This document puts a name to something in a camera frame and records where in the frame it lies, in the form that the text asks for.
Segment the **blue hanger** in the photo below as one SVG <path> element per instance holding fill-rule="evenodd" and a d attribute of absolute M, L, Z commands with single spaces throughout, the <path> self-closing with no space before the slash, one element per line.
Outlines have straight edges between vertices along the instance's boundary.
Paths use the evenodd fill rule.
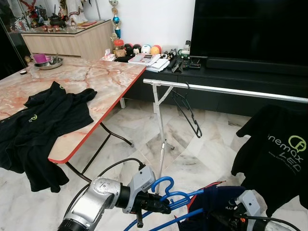
<path fill-rule="evenodd" d="M 198 194 L 201 194 L 201 193 L 204 192 L 203 189 L 200 189 L 200 190 L 197 190 L 197 191 L 194 191 L 194 192 L 191 192 L 191 193 L 184 193 L 184 192 L 179 192 L 179 191 L 177 191 L 177 192 L 169 192 L 169 190 L 170 190 L 170 189 L 173 187 L 173 185 L 174 185 L 174 180 L 173 180 L 171 177 L 161 177 L 161 178 L 159 178 L 158 180 L 156 180 L 156 181 L 152 184 L 152 186 L 151 186 L 152 192 L 155 192 L 156 186 L 157 186 L 158 184 L 160 184 L 161 182 L 163 182 L 163 181 L 170 181 L 170 184 L 169 184 L 169 186 L 167 186 L 166 189 L 165 189 L 166 195 L 164 195 L 162 198 L 160 198 L 160 201 L 163 201 L 163 200 L 165 200 L 165 199 L 167 199 L 167 198 L 169 198 L 169 197 L 172 197 L 172 196 L 178 196 L 178 195 L 179 195 L 179 196 L 183 196 L 183 197 L 184 197 L 184 198 L 182 198 L 182 199 L 180 199 L 180 200 L 178 200 L 178 201 L 175 201 L 175 202 L 173 201 L 173 199 L 171 199 L 171 200 L 170 200 L 171 203 L 169 204 L 171 210 L 174 210 L 174 209 L 177 209 L 177 208 L 180 208 L 180 207 L 182 207 L 182 206 L 185 206 L 185 205 L 189 204 L 190 201 L 191 201 L 191 199 L 190 199 L 191 196 L 195 196 L 195 195 L 198 195 Z M 197 210 L 195 210 L 195 211 L 193 211 L 193 212 L 191 212 L 191 213 L 185 214 L 185 215 L 183 215 L 183 216 L 181 216 L 181 217 L 179 217 L 179 218 L 176 218 L 176 219 L 171 220 L 171 221 L 169 221 L 169 222 L 167 222 L 167 223 L 165 223 L 165 224 L 162 224 L 162 225 L 160 225 L 160 226 L 158 226 L 158 227 L 156 227 L 156 228 L 154 228 L 154 229 L 151 229 L 150 231 L 157 231 L 157 230 L 160 230 L 160 229 L 162 229 L 162 228 L 164 228 L 164 227 L 166 227 L 166 226 L 169 226 L 169 225 L 171 225 L 171 224 L 173 224 L 173 223 L 176 223 L 176 222 L 178 222 L 178 221 L 180 221 L 180 220 L 189 218 L 189 217 L 191 217 L 191 216 L 194 216 L 194 215 L 199 214 L 199 213 L 202 213 L 202 212 L 203 212 L 203 209 L 202 209 L 202 208 L 197 209 Z M 144 213 L 144 214 L 142 215 L 142 218 L 145 218 L 146 216 L 150 215 L 151 213 L 152 213 L 152 212 L 150 212 L 150 211 Z M 130 225 L 127 226 L 126 229 L 124 229 L 124 231 L 128 231 L 128 230 L 129 230 L 131 227 L 133 227 L 136 223 L 137 223 L 137 220 L 134 220 Z"/>

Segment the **red table edge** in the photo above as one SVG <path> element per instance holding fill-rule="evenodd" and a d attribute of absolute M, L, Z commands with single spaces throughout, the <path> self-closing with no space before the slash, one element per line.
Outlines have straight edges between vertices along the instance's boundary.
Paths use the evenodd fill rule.
<path fill-rule="evenodd" d="M 64 160 L 53 160 L 48 157 L 48 160 L 53 163 L 65 164 L 69 161 L 70 158 L 77 152 L 77 150 L 83 145 L 83 143 L 88 139 L 88 137 L 92 134 L 92 132 L 99 126 L 99 124 L 107 117 L 107 115 L 111 112 L 111 110 L 115 107 L 115 105 L 120 101 L 120 99 L 125 95 L 125 93 L 130 89 L 130 87 L 139 79 L 139 77 L 143 74 L 146 67 L 137 75 L 137 77 L 132 81 L 132 83 L 125 89 L 125 91 L 120 95 L 120 97 L 114 102 L 114 104 L 107 110 L 107 112 L 99 119 L 99 121 L 94 125 L 94 127 L 87 133 L 87 135 L 82 139 L 82 141 L 77 145 L 77 147 L 71 152 L 71 154 L 65 158 Z"/>

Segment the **marble floor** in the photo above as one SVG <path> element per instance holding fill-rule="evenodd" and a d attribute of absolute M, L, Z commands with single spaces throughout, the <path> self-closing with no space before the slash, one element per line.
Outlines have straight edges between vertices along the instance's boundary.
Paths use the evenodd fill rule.
<path fill-rule="evenodd" d="M 103 121 L 113 132 L 132 140 L 135 147 L 111 137 L 87 171 L 93 179 L 111 164 L 128 157 L 135 157 L 150 165 L 157 174 L 160 156 L 160 137 L 153 105 L 141 101 L 127 100 L 126 108 L 117 105 Z M 165 133 L 174 150 L 167 150 L 164 162 L 164 176 L 175 180 L 174 190 L 192 192 L 217 180 L 225 184 L 240 185 L 244 176 L 233 177 L 230 170 L 240 147 L 248 137 L 238 138 L 235 132 L 243 126 L 248 117 L 194 110 L 203 136 L 195 136 L 189 124 L 175 107 L 162 105 Z M 101 145 L 107 133 L 101 128 L 88 138 L 71 159 L 71 163 L 82 170 Z M 70 181 L 59 193 L 49 190 L 31 192 L 25 174 L 16 174 L 0 168 L 0 231 L 55 231 L 62 222 L 64 212 L 75 194 L 86 182 L 77 177 L 66 165 L 60 165 Z M 138 170 L 135 162 L 126 162 L 106 172 L 105 177 L 127 185 Z M 186 213 L 185 208 L 170 215 L 152 214 L 144 220 L 149 230 L 157 225 Z M 278 209 L 274 215 L 295 224 L 300 230 L 308 230 L 308 211 L 299 203 L 298 197 Z M 134 215 L 123 214 L 121 209 L 106 210 L 97 231 L 121 231 L 135 219 Z M 164 230 L 176 231 L 177 225 Z"/>

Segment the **pink cup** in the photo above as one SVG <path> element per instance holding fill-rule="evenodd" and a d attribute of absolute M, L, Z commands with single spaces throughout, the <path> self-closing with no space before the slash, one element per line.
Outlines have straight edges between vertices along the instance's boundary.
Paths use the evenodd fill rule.
<path fill-rule="evenodd" d="M 33 55 L 35 62 L 39 63 L 44 63 L 47 62 L 45 54 L 35 54 Z"/>

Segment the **marble table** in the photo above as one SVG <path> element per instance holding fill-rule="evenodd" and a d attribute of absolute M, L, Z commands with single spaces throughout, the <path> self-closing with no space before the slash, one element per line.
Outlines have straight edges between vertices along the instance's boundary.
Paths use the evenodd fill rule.
<path fill-rule="evenodd" d="M 67 93 L 79 93 L 93 88 L 97 95 L 88 102 L 93 123 L 59 137 L 48 159 L 63 164 L 74 155 L 89 135 L 99 126 L 126 91 L 145 71 L 145 66 L 64 58 L 62 66 L 53 70 L 39 70 L 30 65 L 27 74 L 19 72 L 0 80 L 0 120 L 25 108 L 30 95 L 48 89 L 53 81 L 61 84 Z"/>

